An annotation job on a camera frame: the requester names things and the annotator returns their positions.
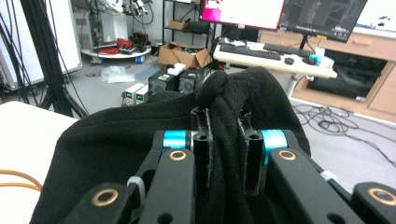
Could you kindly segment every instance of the monitor screen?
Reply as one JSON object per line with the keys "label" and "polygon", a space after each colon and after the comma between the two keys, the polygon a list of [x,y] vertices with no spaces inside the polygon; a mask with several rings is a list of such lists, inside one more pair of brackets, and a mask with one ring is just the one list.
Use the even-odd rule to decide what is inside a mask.
{"label": "monitor screen", "polygon": [[201,0],[200,19],[214,23],[276,30],[285,0]]}
{"label": "monitor screen", "polygon": [[347,42],[367,0],[286,0],[280,30]]}

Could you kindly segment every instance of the floor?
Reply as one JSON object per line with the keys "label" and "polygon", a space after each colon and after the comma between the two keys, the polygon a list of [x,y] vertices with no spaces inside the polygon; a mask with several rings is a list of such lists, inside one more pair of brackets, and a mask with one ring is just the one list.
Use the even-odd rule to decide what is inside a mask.
{"label": "floor", "polygon": [[[124,67],[127,74],[142,83],[147,83],[149,75],[160,68],[154,56],[146,56],[142,64],[131,59],[107,59],[103,64],[93,64],[90,59],[81,55],[82,66],[69,74],[69,84],[66,85],[73,98],[90,114],[121,106],[123,91],[133,85],[133,82],[108,83],[102,80],[101,72],[111,69],[110,66]],[[236,71],[238,69],[231,68],[228,72]],[[288,77],[276,76],[276,79],[286,87]],[[39,99],[43,88],[41,85],[37,87]],[[18,95],[3,94],[1,98],[6,103],[18,100]],[[361,182],[378,182],[396,189],[396,124],[356,117],[346,111],[297,99],[290,99],[290,103],[304,125],[312,159],[336,175],[344,189],[351,193]],[[329,120],[334,124],[323,122]]]}

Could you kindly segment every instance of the keyboard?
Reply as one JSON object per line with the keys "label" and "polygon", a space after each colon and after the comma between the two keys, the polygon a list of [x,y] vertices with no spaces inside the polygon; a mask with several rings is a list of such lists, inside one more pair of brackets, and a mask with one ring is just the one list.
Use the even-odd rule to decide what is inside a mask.
{"label": "keyboard", "polygon": [[264,44],[263,49],[278,52],[279,54],[297,54],[302,58],[309,58],[311,54],[315,54],[314,51],[307,49],[295,49],[292,47],[286,47],[276,44]]}
{"label": "keyboard", "polygon": [[247,56],[253,56],[253,57],[258,57],[258,58],[272,59],[272,60],[280,61],[280,55],[276,52],[247,49],[246,47],[237,47],[237,46],[229,45],[229,44],[220,45],[219,50],[223,51],[223,52],[228,52],[228,53],[242,54],[242,55],[247,55]]}

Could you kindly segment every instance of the black shelf frame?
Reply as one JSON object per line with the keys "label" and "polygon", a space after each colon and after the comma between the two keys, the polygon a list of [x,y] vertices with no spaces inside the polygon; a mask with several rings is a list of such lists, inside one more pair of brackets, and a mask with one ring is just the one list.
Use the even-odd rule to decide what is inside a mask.
{"label": "black shelf frame", "polygon": [[212,36],[212,43],[215,37],[215,33],[216,33],[216,24],[214,23],[214,29],[213,29],[213,34],[211,34],[211,23],[209,23],[209,28],[207,29],[205,34],[201,34],[201,33],[195,33],[192,32],[190,30],[177,30],[177,29],[172,29],[169,26],[165,26],[165,4],[166,2],[171,3],[172,4],[172,20],[175,20],[175,15],[176,15],[176,4],[184,4],[184,5],[191,5],[192,8],[187,11],[181,18],[180,20],[183,20],[187,15],[189,15],[192,11],[194,11],[194,19],[197,18],[196,13],[199,13],[199,6],[200,4],[198,3],[186,3],[186,2],[179,2],[179,1],[175,1],[175,0],[163,0],[163,44],[165,43],[165,30],[171,30],[172,31],[172,41],[175,40],[175,31],[176,32],[182,32],[182,33],[186,33],[186,34],[192,34],[192,40],[191,40],[191,44],[194,42],[194,36],[195,35],[203,35],[206,37],[206,42],[205,42],[205,47],[208,47],[209,44],[209,37]]}

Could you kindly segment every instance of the black fabric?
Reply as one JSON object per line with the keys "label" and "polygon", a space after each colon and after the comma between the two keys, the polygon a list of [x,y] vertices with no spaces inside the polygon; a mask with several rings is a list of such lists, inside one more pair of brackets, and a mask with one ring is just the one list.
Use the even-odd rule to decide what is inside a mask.
{"label": "black fabric", "polygon": [[215,150],[209,190],[196,199],[196,222],[260,220],[242,191],[241,109],[251,111],[255,129],[289,129],[305,153],[310,149],[285,92],[267,70],[254,67],[231,75],[215,72],[198,92],[157,93],[146,104],[110,108],[76,122],[57,142],[31,223],[58,223],[92,187],[125,184],[145,159],[154,133],[190,130],[198,105],[209,109]]}

